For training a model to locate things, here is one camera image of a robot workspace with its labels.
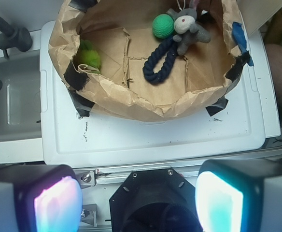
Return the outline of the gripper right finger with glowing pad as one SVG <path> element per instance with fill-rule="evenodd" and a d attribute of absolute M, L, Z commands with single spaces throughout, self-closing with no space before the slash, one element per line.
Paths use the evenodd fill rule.
<path fill-rule="evenodd" d="M 282 232 L 282 158 L 205 161 L 195 203 L 206 232 Z"/>

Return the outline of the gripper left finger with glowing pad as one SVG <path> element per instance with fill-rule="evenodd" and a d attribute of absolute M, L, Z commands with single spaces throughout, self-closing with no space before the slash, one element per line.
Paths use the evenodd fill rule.
<path fill-rule="evenodd" d="M 0 232 L 76 232 L 82 205 L 70 166 L 0 164 Z"/>

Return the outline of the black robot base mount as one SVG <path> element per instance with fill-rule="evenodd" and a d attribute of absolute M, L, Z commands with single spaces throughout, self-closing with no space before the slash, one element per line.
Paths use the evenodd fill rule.
<path fill-rule="evenodd" d="M 134 171 L 109 199 L 114 232 L 201 232 L 195 187 L 174 169 Z"/>

